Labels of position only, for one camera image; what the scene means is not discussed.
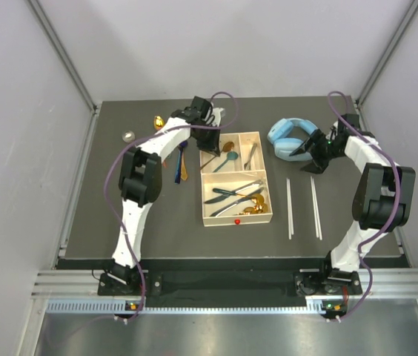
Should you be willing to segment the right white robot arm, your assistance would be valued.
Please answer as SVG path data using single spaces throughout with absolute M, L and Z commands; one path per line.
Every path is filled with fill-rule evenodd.
M 318 274 L 318 285 L 333 294 L 354 281 L 361 259 L 378 240 L 406 224 L 411 210 L 416 173 L 387 158 L 374 135 L 359 126 L 356 114 L 344 114 L 326 135 L 315 124 L 295 122 L 308 137 L 292 155 L 309 155 L 303 171 L 321 174 L 332 159 L 346 156 L 361 173 L 352 203 L 353 222 L 342 242 L 328 253 Z

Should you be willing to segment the plain gold spoon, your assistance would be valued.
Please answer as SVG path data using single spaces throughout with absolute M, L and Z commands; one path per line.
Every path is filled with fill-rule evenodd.
M 261 194 L 252 194 L 248 198 L 256 205 L 262 205 L 265 203 L 265 198 Z

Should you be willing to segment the teal silicone spoon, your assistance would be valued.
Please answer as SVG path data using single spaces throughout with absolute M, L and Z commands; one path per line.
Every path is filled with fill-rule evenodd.
M 225 157 L 225 161 L 221 163 L 217 168 L 213 170 L 214 173 L 220 171 L 228 162 L 237 160 L 239 158 L 239 154 L 235 151 L 229 151 Z

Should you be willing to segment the ornate gold spoon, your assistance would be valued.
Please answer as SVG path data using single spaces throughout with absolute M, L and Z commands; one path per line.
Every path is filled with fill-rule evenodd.
M 244 208 L 243 211 L 239 213 L 239 215 L 266 214 L 267 212 L 268 206 L 266 204 L 263 204 Z

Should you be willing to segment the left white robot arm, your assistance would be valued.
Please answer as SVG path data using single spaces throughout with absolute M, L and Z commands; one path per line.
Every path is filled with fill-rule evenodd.
M 196 96 L 189 106 L 174 111 L 154 135 L 136 140 L 122 154 L 118 180 L 122 213 L 116 215 L 120 231 L 113 265 L 108 270 L 122 293 L 134 293 L 143 280 L 140 248 L 149 210 L 162 191 L 162 163 L 191 137 L 198 149 L 220 155 L 224 115 L 224 108 Z

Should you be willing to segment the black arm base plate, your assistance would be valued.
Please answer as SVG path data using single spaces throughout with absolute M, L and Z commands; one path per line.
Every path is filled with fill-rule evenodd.
M 150 271 L 145 280 L 131 272 L 122 283 L 111 274 L 102 274 L 101 296 L 139 296 L 162 300 L 235 300 L 243 297 L 304 297 L 314 295 L 356 296 L 362 293 L 359 275 L 347 280 L 322 281 L 320 274 L 289 270 L 198 270 Z

